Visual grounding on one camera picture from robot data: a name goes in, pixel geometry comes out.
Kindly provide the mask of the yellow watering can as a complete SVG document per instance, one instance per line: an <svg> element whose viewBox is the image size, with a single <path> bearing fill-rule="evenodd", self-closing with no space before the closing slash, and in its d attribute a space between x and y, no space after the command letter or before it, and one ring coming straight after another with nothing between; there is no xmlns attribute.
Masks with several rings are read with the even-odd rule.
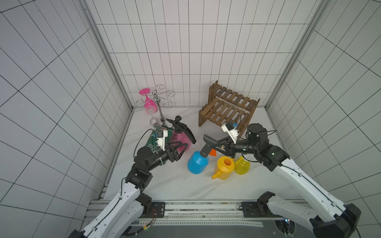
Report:
<svg viewBox="0 0 381 238"><path fill-rule="evenodd" d="M227 180L231 173L235 169L235 162L232 158L227 156L222 156L218 159L215 168L215 173L211 177L212 179Z"/></svg>

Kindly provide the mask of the pink pressure sprayer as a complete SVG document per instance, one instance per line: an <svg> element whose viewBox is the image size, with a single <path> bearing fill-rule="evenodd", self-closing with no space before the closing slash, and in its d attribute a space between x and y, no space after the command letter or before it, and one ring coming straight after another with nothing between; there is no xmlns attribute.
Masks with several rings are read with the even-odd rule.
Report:
<svg viewBox="0 0 381 238"><path fill-rule="evenodd" d="M181 119L181 116L176 116L174 120L167 119L174 128L170 142L181 141L182 143L187 143L189 145L187 150L189 150L191 145L196 143L196 139L188 126L181 122Z"/></svg>

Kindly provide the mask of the blue spray bottle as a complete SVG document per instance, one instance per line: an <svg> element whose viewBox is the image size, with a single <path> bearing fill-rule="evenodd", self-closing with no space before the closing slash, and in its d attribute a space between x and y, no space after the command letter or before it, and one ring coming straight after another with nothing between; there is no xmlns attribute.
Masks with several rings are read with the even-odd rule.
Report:
<svg viewBox="0 0 381 238"><path fill-rule="evenodd" d="M203 136L204 142L207 139L216 140L216 139L212 138L211 136L205 134ZM187 163L188 170L192 174L195 174L195 175L201 174L209 163L208 156L209 156L210 152L211 152L211 150L205 149L205 145L200 151L194 152L194 154L188 160L188 163Z"/></svg>

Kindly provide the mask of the small yellow spray bottle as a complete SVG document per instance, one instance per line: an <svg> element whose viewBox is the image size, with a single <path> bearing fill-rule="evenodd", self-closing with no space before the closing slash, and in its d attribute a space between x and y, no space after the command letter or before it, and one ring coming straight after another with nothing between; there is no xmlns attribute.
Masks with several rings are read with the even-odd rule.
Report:
<svg viewBox="0 0 381 238"><path fill-rule="evenodd" d="M238 175L245 175L250 170L250 162L245 160L243 156L235 160L234 172Z"/></svg>

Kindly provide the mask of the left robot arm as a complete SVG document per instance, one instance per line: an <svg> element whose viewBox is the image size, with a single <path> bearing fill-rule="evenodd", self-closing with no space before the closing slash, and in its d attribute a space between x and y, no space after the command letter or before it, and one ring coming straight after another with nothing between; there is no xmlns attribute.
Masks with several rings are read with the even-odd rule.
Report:
<svg viewBox="0 0 381 238"><path fill-rule="evenodd" d="M151 170L166 161L181 159L188 144L180 141L169 142L159 152L145 146L138 150L134 164L121 189L103 211L81 231L74 230L70 238L119 238L142 215L150 215L152 198L143 193L153 178Z"/></svg>

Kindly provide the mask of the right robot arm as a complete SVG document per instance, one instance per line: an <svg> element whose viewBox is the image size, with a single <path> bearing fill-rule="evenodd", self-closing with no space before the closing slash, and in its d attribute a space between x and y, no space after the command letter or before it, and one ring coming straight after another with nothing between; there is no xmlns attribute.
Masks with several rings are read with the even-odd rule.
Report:
<svg viewBox="0 0 381 238"><path fill-rule="evenodd" d="M331 195L308 176L279 146L269 142L267 129L261 124L247 126L245 139L239 139L232 123L223 125L229 136L216 140L205 134L205 146L200 154L206 157L213 149L234 157L236 153L252 154L269 171L291 185L310 205L310 208L286 201L272 192L258 199L260 213L282 216L305 227L317 238L349 238L358 232L361 210L354 204L345 204Z"/></svg>

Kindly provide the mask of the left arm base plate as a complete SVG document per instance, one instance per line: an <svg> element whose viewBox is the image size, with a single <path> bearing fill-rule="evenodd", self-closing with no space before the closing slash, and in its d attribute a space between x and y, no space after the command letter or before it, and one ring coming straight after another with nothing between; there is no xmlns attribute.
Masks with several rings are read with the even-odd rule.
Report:
<svg viewBox="0 0 381 238"><path fill-rule="evenodd" d="M142 214L139 218L163 218L166 210L165 202L151 202L148 205L137 203L138 206L143 208Z"/></svg>

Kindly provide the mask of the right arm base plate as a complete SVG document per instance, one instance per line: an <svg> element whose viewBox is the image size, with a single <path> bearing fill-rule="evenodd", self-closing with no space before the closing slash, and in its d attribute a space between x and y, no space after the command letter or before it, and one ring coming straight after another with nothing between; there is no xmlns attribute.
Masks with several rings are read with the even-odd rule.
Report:
<svg viewBox="0 0 381 238"><path fill-rule="evenodd" d="M273 214L266 204L257 201L242 202L239 210L243 212L244 218L281 218Z"/></svg>

